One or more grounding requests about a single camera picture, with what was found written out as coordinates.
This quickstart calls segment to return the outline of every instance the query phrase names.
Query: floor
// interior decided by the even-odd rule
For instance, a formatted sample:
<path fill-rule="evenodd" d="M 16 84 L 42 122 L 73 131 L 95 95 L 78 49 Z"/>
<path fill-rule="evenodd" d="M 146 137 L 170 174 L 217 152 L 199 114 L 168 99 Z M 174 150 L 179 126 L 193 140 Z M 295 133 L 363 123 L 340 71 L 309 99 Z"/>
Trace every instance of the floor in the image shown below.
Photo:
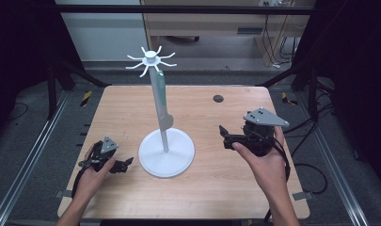
<path fill-rule="evenodd" d="M 161 56 L 176 53 L 167 63 L 178 64 L 166 69 L 168 85 L 254 86 L 290 67 L 290 63 L 280 68 L 265 67 L 250 37 L 201 37 L 198 42 L 192 38 L 166 37 L 161 45 Z M 84 62 L 84 65 L 88 73 L 104 82 L 150 83 L 147 78 L 138 77 L 141 69 L 124 69 L 135 65 L 134 62 Z M 65 189 L 71 177 L 103 94 L 102 88 L 77 75 L 73 78 L 77 84 L 73 91 L 58 88 L 61 110 L 56 114 L 55 125 L 46 120 L 45 83 L 23 90 L 10 120 L 6 121 L 0 136 L 0 211 L 5 213 L 0 215 L 0 221 L 6 225 L 53 225 L 57 220 L 56 192 Z M 269 88 L 278 115 L 292 124 L 290 129 L 310 117 L 306 110 L 308 87 L 305 91 L 292 92 L 289 85 L 293 78 Z M 321 81 L 332 85 L 324 78 Z M 87 105 L 80 106 L 89 90 L 92 94 Z M 292 103 L 283 102 L 283 92 Z M 301 185 L 311 194 L 310 217 L 302 219 L 301 224 L 381 225 L 380 181 L 369 163 L 354 158 L 353 148 L 330 105 L 329 94 L 319 90 L 318 97 L 318 108 L 322 111 L 317 127 L 305 140 L 313 123 L 286 134 L 290 150 L 297 150 L 293 160 L 298 164 L 296 171 Z M 40 134 L 45 135 L 43 140 L 37 140 Z M 260 219 L 251 221 L 254 225 L 264 225 Z M 99 220 L 89 219 L 83 225 L 98 223 Z"/>

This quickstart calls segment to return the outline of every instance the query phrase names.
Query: wooden table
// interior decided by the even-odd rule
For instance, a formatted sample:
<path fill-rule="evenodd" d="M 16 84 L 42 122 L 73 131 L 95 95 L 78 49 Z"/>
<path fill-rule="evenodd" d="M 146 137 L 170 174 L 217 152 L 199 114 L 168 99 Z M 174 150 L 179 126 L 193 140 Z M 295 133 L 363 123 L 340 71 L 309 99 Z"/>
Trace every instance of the wooden table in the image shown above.
<path fill-rule="evenodd" d="M 224 101 L 216 103 L 215 95 L 222 95 Z M 107 175 L 84 218 L 263 218 L 269 206 L 262 190 L 246 161 L 236 151 L 224 149 L 218 129 L 223 125 L 231 134 L 243 134 L 243 115 L 260 106 L 276 113 L 266 88 L 168 86 L 167 107 L 174 117 L 173 127 L 193 139 L 196 155 L 184 173 L 158 179 L 141 167 L 137 157 L 143 138 L 158 128 L 151 86 L 106 88 L 78 162 L 90 145 L 104 136 L 119 144 L 116 159 L 133 156 L 135 160 L 126 173 Z M 292 195 L 302 188 L 289 160 Z M 75 165 L 68 190 L 72 190 L 79 169 Z M 59 215 L 70 201 L 62 200 Z M 305 200 L 293 200 L 293 205 L 299 218 L 309 216 Z"/>

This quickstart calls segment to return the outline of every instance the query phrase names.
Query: black cable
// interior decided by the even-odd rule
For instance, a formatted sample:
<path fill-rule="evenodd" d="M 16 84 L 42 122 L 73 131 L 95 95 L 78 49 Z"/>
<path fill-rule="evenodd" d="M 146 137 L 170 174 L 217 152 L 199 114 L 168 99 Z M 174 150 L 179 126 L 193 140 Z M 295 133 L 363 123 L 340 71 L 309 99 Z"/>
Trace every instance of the black cable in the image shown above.
<path fill-rule="evenodd" d="M 320 114 L 322 111 L 326 110 L 329 106 L 331 106 L 332 104 L 327 104 L 325 105 L 324 107 L 322 107 L 322 109 L 320 109 L 318 111 L 318 114 Z M 309 123 L 313 122 L 313 119 L 312 118 L 309 118 L 301 123 L 299 123 L 298 125 L 296 125 L 296 127 L 292 128 L 292 129 L 289 129 L 289 130 L 286 130 L 286 131 L 283 131 L 283 134 L 288 134 L 288 133 L 291 133 L 292 131 L 295 131 Z"/>
<path fill-rule="evenodd" d="M 19 116 L 16 116 L 16 117 L 13 117 L 13 118 L 8 118 L 7 121 L 17 120 L 17 119 L 19 119 L 21 116 L 23 116 L 28 111 L 28 105 L 26 105 L 24 103 L 16 103 L 16 105 L 24 105 L 25 106 L 24 112 L 21 113 Z"/>
<path fill-rule="evenodd" d="M 293 39 L 293 52 L 291 55 L 291 62 L 293 62 L 295 58 L 295 44 L 296 44 L 296 38 Z"/>
<path fill-rule="evenodd" d="M 330 95 L 330 93 L 324 92 L 324 93 L 320 94 L 319 96 L 316 97 L 316 101 L 319 101 L 320 98 L 322 98 L 323 96 L 327 96 L 327 95 Z"/>
<path fill-rule="evenodd" d="M 323 118 L 323 117 L 325 117 L 328 113 L 330 113 L 330 111 L 327 111 L 323 116 L 320 116 L 318 119 L 321 119 L 321 118 Z M 286 136 L 286 138 L 294 138 L 294 137 L 304 137 L 304 136 L 306 136 L 306 135 L 296 135 L 296 136 Z"/>
<path fill-rule="evenodd" d="M 267 22 L 269 21 L 269 15 L 265 15 L 265 25 L 264 25 L 264 30 L 263 30 L 263 35 L 262 35 L 262 42 L 263 42 L 263 46 L 265 47 L 265 49 L 266 49 L 266 46 L 265 46 L 265 43 L 264 43 L 264 35 L 265 35 L 265 33 L 266 33 L 266 35 L 267 35 L 267 39 L 269 40 L 269 45 L 270 45 L 270 50 L 272 51 L 272 57 L 273 57 L 273 59 L 275 60 L 275 61 L 277 61 L 278 63 L 276 63 L 276 64 L 283 64 L 283 63 L 288 63 L 288 62 L 290 62 L 290 61 L 280 61 L 280 60 L 277 60 L 276 58 L 275 58 L 275 51 L 273 50 L 273 47 L 272 47 L 272 42 L 270 41 L 270 36 L 269 36 L 269 31 L 267 30 Z"/>
<path fill-rule="evenodd" d="M 290 59 L 289 57 L 286 57 L 286 55 L 290 55 L 290 54 L 283 53 L 284 45 L 286 44 L 286 42 L 287 42 L 287 37 L 284 37 L 283 40 L 281 41 L 280 50 L 278 51 L 278 53 L 280 54 L 281 58 Z"/>
<path fill-rule="evenodd" d="M 87 156 L 87 160 L 86 160 L 87 162 L 90 161 L 90 158 L 93 155 L 93 152 L 94 152 L 94 146 Z M 87 168 L 89 168 L 89 166 L 82 167 L 81 170 L 78 171 L 78 174 L 76 174 L 75 181 L 73 182 L 73 186 L 72 186 L 71 198 L 75 196 L 76 188 L 78 187 L 79 180 L 81 180 L 81 177 L 84 174 L 85 170 L 87 170 Z"/>
<path fill-rule="evenodd" d="M 314 167 L 313 165 L 310 165 L 310 164 L 306 164 L 306 163 L 296 163 L 294 164 L 295 167 L 308 167 L 308 168 L 312 168 L 316 171 L 318 171 L 323 179 L 325 180 L 325 185 L 324 187 L 321 189 L 321 190 L 318 190 L 318 191 L 311 191 L 311 190 L 308 190 L 308 189 L 305 189 L 304 187 L 302 188 L 305 192 L 310 192 L 314 195 L 320 195 L 322 194 L 323 192 L 325 192 L 327 190 L 327 187 L 328 187 L 328 180 L 327 180 L 327 177 L 325 176 L 325 174 L 320 170 L 318 169 L 317 167 Z"/>
<path fill-rule="evenodd" d="M 324 92 L 329 92 L 329 93 L 332 93 L 334 91 L 333 88 L 329 87 L 328 85 L 326 85 L 325 83 L 317 80 L 317 85 L 319 88 L 323 89 Z"/>
<path fill-rule="evenodd" d="M 298 145 L 294 148 L 293 152 L 291 153 L 291 157 L 294 157 L 295 153 L 298 151 L 299 147 L 304 143 L 304 141 L 310 136 L 310 134 L 313 132 L 313 130 L 316 128 L 317 121 L 311 126 L 308 133 L 302 138 L 302 140 L 298 143 Z"/>

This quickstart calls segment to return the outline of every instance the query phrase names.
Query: cable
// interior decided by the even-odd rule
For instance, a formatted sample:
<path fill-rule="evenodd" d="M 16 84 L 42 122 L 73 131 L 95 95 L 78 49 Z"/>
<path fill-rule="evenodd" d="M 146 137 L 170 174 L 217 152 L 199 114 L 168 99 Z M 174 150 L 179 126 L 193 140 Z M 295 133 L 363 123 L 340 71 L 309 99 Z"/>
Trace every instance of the cable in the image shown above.
<path fill-rule="evenodd" d="M 307 24 L 305 24 L 304 26 L 297 26 L 297 25 L 295 25 L 295 21 L 293 21 L 293 19 L 291 18 L 291 15 L 289 15 L 289 21 L 291 21 L 291 24 L 292 24 L 295 28 L 297 28 L 297 29 L 303 30 L 303 29 L 305 29 L 305 27 L 307 27 Z"/>
<path fill-rule="evenodd" d="M 24 112 L 21 113 L 20 115 L 16 116 L 16 117 L 8 118 L 7 121 L 17 120 L 17 119 L 19 119 L 21 116 L 23 116 L 23 115 L 28 111 L 28 105 L 26 105 L 26 104 L 24 104 L 24 103 L 16 103 L 16 105 L 24 105 L 24 106 L 25 106 L 25 110 L 24 110 Z"/>
<path fill-rule="evenodd" d="M 281 58 L 284 58 L 284 59 L 290 59 L 289 57 L 286 57 L 285 55 L 290 55 L 288 53 L 283 53 L 283 50 L 284 50 L 284 45 L 286 44 L 287 42 L 287 37 L 284 37 L 283 40 L 281 41 L 281 45 L 280 45 L 280 50 L 278 51 L 278 53 L 280 54 L 280 57 Z"/>
<path fill-rule="evenodd" d="M 320 109 L 317 113 L 320 114 L 321 112 L 323 112 L 324 110 L 326 110 L 327 108 L 329 108 L 330 106 L 332 106 L 332 104 L 327 104 L 325 105 L 324 107 L 322 107 L 322 109 Z M 283 131 L 283 134 L 288 134 L 288 133 L 291 133 L 309 123 L 313 122 L 313 119 L 312 118 L 309 118 L 303 122 L 301 122 L 300 124 L 296 125 L 296 127 L 292 128 L 292 129 L 289 129 L 289 130 L 286 130 L 286 131 Z"/>
<path fill-rule="evenodd" d="M 291 153 L 291 157 L 294 157 L 295 153 L 299 150 L 299 147 L 304 143 L 304 141 L 308 138 L 308 136 L 313 132 L 313 130 L 316 128 L 317 121 L 311 126 L 308 133 L 302 138 L 302 140 L 298 143 L 298 145 L 294 148 L 293 152 Z"/>
<path fill-rule="evenodd" d="M 263 5 L 265 7 L 269 7 L 269 3 L 266 2 L 266 3 L 263 3 Z M 290 61 L 280 61 L 280 60 L 277 60 L 275 58 L 275 54 L 274 54 L 274 51 L 273 51 L 273 47 L 272 47 L 272 42 L 270 41 L 270 36 L 269 36 L 269 31 L 267 30 L 267 22 L 269 20 L 269 15 L 265 15 L 265 25 L 264 25 L 264 30 L 263 30 L 263 34 L 262 34 L 262 44 L 263 44 L 263 48 L 265 49 L 266 51 L 266 54 L 269 56 L 269 60 L 272 64 L 276 64 L 276 65 L 279 65 L 279 64 L 283 64 L 283 63 L 288 63 Z M 269 54 L 269 51 L 267 50 L 266 48 L 266 44 L 264 42 L 264 38 L 265 38 L 265 34 L 267 35 L 267 39 L 269 40 L 269 45 L 270 45 L 270 49 L 272 51 L 272 55 Z"/>
<path fill-rule="evenodd" d="M 262 42 L 263 42 L 263 46 L 266 50 L 266 53 L 269 55 L 269 52 L 267 52 L 267 48 L 266 48 L 266 45 L 264 43 L 264 37 L 265 37 L 265 34 L 267 35 L 267 39 L 269 40 L 269 45 L 270 45 L 270 50 L 272 51 L 272 57 L 275 61 L 277 61 L 278 63 L 276 64 L 283 64 L 283 63 L 288 63 L 290 61 L 280 61 L 280 60 L 277 60 L 275 58 L 275 54 L 274 54 L 274 50 L 273 50 L 273 47 L 272 47 L 272 42 L 270 41 L 270 36 L 269 36 L 269 31 L 268 31 L 268 28 L 267 28 L 267 22 L 269 21 L 269 15 L 265 15 L 265 26 L 264 26 L 264 30 L 263 30 L 263 35 L 262 35 Z"/>
<path fill-rule="evenodd" d="M 320 91 L 322 92 L 329 92 L 329 93 L 332 93 L 334 91 L 333 88 L 331 88 L 330 86 L 326 85 L 325 83 L 317 80 L 317 87 L 319 88 Z"/>
<path fill-rule="evenodd" d="M 306 164 L 306 163 L 296 163 L 294 164 L 295 167 L 308 167 L 308 168 L 312 168 L 316 171 L 318 171 L 323 179 L 325 180 L 325 185 L 324 187 L 321 189 L 321 190 L 318 190 L 318 191 L 311 191 L 311 190 L 308 190 L 308 189 L 305 189 L 304 187 L 302 188 L 305 192 L 310 192 L 314 195 L 320 195 L 322 194 L 323 192 L 325 192 L 327 190 L 327 187 L 328 187 L 328 180 L 327 180 L 327 177 L 325 176 L 325 174 L 320 170 L 318 169 L 317 167 L 314 167 L 313 165 L 310 165 L 310 164 Z"/>
<path fill-rule="evenodd" d="M 323 116 L 319 117 L 318 119 L 325 117 L 330 112 L 332 112 L 332 111 L 327 111 Z M 295 138 L 295 137 L 304 137 L 304 136 L 306 136 L 306 135 L 286 136 L 286 138 Z"/>
<path fill-rule="evenodd" d="M 322 94 L 320 94 L 319 96 L 316 97 L 316 101 L 319 101 L 320 98 L 322 98 L 323 96 L 328 96 L 328 95 L 330 95 L 329 92 L 324 92 L 324 93 L 322 93 Z"/>

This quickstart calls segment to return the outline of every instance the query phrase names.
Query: person's right hand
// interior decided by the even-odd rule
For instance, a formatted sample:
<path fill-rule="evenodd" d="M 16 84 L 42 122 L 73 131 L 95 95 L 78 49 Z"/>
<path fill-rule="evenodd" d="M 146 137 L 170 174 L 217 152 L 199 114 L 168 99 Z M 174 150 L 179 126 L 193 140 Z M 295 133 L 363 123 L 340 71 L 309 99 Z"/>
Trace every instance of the person's right hand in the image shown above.
<path fill-rule="evenodd" d="M 284 135 L 281 127 L 275 126 L 275 136 L 282 146 Z M 287 189 L 285 162 L 280 153 L 272 148 L 267 155 L 258 157 L 241 143 L 233 143 L 232 146 L 251 167 L 258 185 L 266 195 L 273 224 L 298 226 L 299 222 Z"/>
<path fill-rule="evenodd" d="M 93 145 L 85 154 L 85 159 L 88 159 L 90 152 L 93 148 Z M 96 171 L 93 167 L 88 167 L 84 174 L 82 174 L 81 179 L 79 180 L 78 187 L 76 188 L 76 193 L 74 200 L 80 200 L 82 202 L 89 202 L 90 199 L 96 194 L 100 186 L 102 186 L 104 178 L 108 171 L 110 171 L 115 164 L 115 158 L 111 157 L 108 161 L 105 162 L 104 166 Z"/>
<path fill-rule="evenodd" d="M 275 137 L 282 146 L 284 135 L 279 126 L 275 126 Z M 282 192 L 283 188 L 287 192 L 285 163 L 275 148 L 272 148 L 267 155 L 258 157 L 241 143 L 235 142 L 232 146 L 251 167 L 255 179 L 265 195 Z"/>

